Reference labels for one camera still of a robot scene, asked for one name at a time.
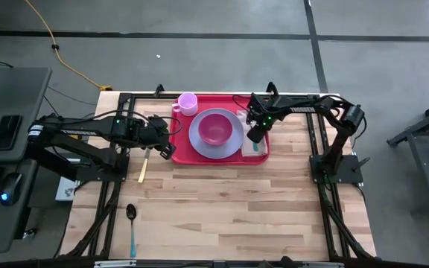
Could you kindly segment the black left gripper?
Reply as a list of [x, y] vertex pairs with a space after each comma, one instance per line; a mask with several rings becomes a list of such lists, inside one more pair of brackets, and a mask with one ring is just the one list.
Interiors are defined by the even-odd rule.
[[176, 147], [169, 141], [168, 123], [158, 115], [150, 116], [145, 127], [139, 131], [139, 147], [141, 149], [155, 149], [160, 156], [169, 160]]

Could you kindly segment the beige napkin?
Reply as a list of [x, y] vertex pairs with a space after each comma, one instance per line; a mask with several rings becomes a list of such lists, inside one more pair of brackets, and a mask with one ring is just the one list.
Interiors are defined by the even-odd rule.
[[255, 157], [255, 156], [267, 155], [268, 149], [267, 149], [266, 137], [263, 137], [259, 143], [256, 143], [258, 145], [258, 152], [255, 152], [253, 150], [253, 143], [255, 142], [251, 141], [247, 137], [247, 133], [251, 130], [251, 127], [246, 123], [247, 112], [244, 110], [238, 110], [237, 117], [242, 123], [244, 128], [244, 139], [243, 139], [243, 144], [241, 146], [241, 155], [243, 157]]

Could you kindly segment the knife with cream handle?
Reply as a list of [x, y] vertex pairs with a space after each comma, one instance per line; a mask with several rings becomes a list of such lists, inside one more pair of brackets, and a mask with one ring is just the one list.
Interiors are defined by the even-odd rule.
[[142, 169], [140, 170], [140, 174], [139, 174], [139, 178], [138, 178], [138, 183], [142, 184], [147, 172], [147, 166], [148, 166], [148, 160], [150, 158], [150, 152], [151, 149], [146, 149], [145, 150], [145, 155], [144, 155], [144, 161], [143, 161], [143, 165], [142, 165]]

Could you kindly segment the pink mug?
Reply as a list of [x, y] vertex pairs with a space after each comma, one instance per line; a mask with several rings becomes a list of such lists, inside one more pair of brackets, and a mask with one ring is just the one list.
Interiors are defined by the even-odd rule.
[[198, 98], [192, 92], [182, 93], [175, 103], [172, 104], [174, 112], [181, 113], [184, 116], [193, 116], [198, 112]]

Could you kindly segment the magenta bowl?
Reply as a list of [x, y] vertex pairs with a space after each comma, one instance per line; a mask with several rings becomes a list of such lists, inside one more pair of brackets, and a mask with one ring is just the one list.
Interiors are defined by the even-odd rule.
[[225, 144], [232, 135], [232, 123], [222, 114], [209, 114], [199, 123], [198, 133], [201, 139], [210, 145]]

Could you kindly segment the lilac round plate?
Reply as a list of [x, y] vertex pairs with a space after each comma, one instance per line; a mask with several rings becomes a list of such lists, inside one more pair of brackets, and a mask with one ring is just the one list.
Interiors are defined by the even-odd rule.
[[[202, 140], [199, 134], [201, 121], [207, 119], [209, 115], [222, 115], [228, 119], [232, 126], [231, 136], [221, 145], [211, 145]], [[200, 155], [209, 159], [225, 159], [234, 155], [241, 149], [244, 140], [244, 128], [241, 121], [233, 112], [221, 108], [212, 108], [201, 112], [193, 119], [189, 127], [188, 137], [191, 146]]]

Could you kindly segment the spoon with teal handle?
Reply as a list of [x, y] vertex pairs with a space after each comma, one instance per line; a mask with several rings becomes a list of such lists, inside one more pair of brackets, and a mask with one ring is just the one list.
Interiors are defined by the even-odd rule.
[[134, 204], [129, 203], [126, 207], [126, 216], [130, 220], [130, 257], [136, 257], [136, 244], [135, 244], [135, 232], [134, 232], [134, 221], [137, 216], [137, 210]]

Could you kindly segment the red plastic tray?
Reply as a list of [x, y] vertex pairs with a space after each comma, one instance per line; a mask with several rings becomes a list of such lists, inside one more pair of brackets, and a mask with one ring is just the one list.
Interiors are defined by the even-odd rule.
[[241, 149], [234, 155], [225, 159], [209, 159], [200, 155], [189, 141], [188, 131], [193, 119], [201, 112], [221, 108], [233, 112], [237, 116], [237, 111], [242, 110], [249, 102], [248, 98], [237, 97], [232, 99], [231, 95], [198, 95], [198, 112], [196, 115], [187, 117], [172, 110], [171, 116], [175, 119], [170, 128], [172, 135], [169, 138], [176, 150], [171, 159], [181, 165], [260, 165], [265, 162], [270, 155], [269, 136], [266, 135], [268, 153], [265, 156], [243, 157]]

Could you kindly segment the white printed box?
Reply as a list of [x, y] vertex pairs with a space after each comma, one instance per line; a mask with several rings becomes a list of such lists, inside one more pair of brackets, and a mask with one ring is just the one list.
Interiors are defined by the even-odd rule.
[[72, 202], [74, 200], [74, 193], [79, 186], [78, 181], [72, 181], [65, 177], [60, 177], [60, 182], [55, 195], [55, 200], [58, 202]]

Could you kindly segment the grey computer desk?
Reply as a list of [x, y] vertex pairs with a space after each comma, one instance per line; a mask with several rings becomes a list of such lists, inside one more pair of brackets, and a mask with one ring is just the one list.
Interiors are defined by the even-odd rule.
[[0, 151], [0, 186], [9, 173], [24, 175], [18, 202], [0, 203], [0, 253], [8, 251], [25, 229], [21, 221], [28, 216], [28, 195], [38, 170], [35, 161], [24, 158], [28, 128], [38, 116], [50, 77], [49, 68], [0, 68], [0, 120], [5, 115], [22, 116], [13, 149]]

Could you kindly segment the black smartphone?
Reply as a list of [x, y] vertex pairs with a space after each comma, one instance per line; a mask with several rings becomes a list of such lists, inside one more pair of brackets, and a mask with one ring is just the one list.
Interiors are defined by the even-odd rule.
[[12, 150], [22, 123], [21, 115], [5, 115], [0, 120], [0, 151]]

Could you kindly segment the black computer mouse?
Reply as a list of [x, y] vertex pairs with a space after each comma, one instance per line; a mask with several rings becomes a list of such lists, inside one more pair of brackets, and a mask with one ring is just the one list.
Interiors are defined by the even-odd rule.
[[0, 186], [0, 203], [4, 206], [12, 206], [18, 202], [24, 175], [12, 172], [3, 178]]

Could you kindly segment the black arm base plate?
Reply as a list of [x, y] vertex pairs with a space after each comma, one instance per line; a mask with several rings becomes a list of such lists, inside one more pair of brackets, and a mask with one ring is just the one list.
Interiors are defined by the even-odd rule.
[[116, 155], [113, 164], [77, 163], [74, 165], [77, 171], [76, 180], [124, 182], [127, 178], [129, 161], [129, 154], [119, 153]]
[[309, 158], [311, 176], [314, 183], [344, 183], [357, 184], [363, 182], [360, 170], [361, 164], [357, 156], [342, 156], [335, 174], [328, 174], [319, 167], [321, 155], [313, 155]]

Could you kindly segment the silver metal bracket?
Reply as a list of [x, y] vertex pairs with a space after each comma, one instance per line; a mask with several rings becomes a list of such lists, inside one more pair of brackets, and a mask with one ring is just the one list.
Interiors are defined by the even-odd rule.
[[335, 262], [303, 262], [302, 268], [345, 268], [342, 263]]
[[136, 260], [96, 261], [93, 268], [136, 268]]

